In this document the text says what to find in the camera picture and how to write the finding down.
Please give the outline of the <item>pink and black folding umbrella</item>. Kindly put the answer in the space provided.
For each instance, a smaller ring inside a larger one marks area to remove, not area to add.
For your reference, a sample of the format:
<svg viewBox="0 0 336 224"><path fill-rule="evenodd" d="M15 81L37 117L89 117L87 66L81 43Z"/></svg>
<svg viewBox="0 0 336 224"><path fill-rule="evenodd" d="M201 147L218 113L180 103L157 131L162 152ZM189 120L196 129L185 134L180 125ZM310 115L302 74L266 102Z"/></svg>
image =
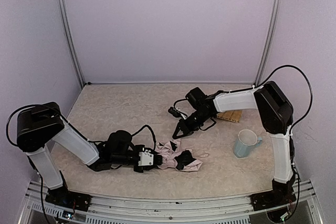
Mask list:
<svg viewBox="0 0 336 224"><path fill-rule="evenodd" d="M192 153L192 156L196 159L193 163L187 165L183 170L177 170L180 172L197 172L200 167L202 166L203 162L200 158L207 158L209 157L209 153L196 153L191 148L183 148L181 146L180 140L172 140L166 143L157 142L155 150L158 152L159 155L163 157L163 164L158 166L159 169L164 170L168 168L173 168L177 170L175 167L177 162L175 157L180 155L183 151L189 150Z"/></svg>

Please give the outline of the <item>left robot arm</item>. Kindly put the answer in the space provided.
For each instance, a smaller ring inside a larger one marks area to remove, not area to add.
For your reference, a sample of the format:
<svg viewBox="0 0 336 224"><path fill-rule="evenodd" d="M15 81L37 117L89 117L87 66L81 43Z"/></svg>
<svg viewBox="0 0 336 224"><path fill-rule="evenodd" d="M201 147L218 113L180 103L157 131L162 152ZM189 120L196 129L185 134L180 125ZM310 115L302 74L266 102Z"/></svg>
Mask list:
<svg viewBox="0 0 336 224"><path fill-rule="evenodd" d="M105 141L91 141L70 124L55 102L18 108L6 126L15 127L9 143L27 155L56 203L74 204L76 193L155 197L150 187L159 175L184 175L200 167L192 155L186 166L179 163L182 148L159 143L148 125L134 133L118 130Z"/></svg>

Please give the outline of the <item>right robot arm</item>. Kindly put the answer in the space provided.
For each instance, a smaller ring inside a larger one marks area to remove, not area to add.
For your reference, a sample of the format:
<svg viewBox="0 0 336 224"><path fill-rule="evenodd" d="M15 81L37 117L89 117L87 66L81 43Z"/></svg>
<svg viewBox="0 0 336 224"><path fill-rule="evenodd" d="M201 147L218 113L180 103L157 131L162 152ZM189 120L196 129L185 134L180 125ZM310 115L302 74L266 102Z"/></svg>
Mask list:
<svg viewBox="0 0 336 224"><path fill-rule="evenodd" d="M293 106L274 81L267 78L256 87L234 91L219 90L211 95L206 95L196 87L185 96L185 100L195 110L190 116L185 117L175 106L168 110L179 119L173 133L174 139L200 130L204 122L213 120L220 112L258 110L262 125L272 141L275 172L270 191L251 195L253 208L266 209L297 199L292 187L298 178L293 163L295 147L292 130L298 121L293 120Z"/></svg>

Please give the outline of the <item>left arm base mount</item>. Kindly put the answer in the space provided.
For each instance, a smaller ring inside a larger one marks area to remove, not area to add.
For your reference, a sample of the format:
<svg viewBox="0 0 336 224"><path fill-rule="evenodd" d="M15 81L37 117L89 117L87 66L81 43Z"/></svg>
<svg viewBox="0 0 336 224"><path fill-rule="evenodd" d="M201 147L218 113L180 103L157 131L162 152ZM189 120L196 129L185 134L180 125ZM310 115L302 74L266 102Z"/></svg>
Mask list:
<svg viewBox="0 0 336 224"><path fill-rule="evenodd" d="M48 192L45 201L56 206L87 212L91 202L91 196L73 191L57 195Z"/></svg>

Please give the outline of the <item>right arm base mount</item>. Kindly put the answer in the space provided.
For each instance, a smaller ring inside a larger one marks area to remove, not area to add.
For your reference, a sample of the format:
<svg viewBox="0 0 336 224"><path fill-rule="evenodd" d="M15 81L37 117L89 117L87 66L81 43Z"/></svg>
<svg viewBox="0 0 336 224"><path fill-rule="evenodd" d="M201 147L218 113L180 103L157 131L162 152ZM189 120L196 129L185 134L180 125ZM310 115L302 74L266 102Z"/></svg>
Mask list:
<svg viewBox="0 0 336 224"><path fill-rule="evenodd" d="M265 210L277 206L282 206L296 201L294 193L284 195L279 191L266 191L250 195L251 204L254 211Z"/></svg>

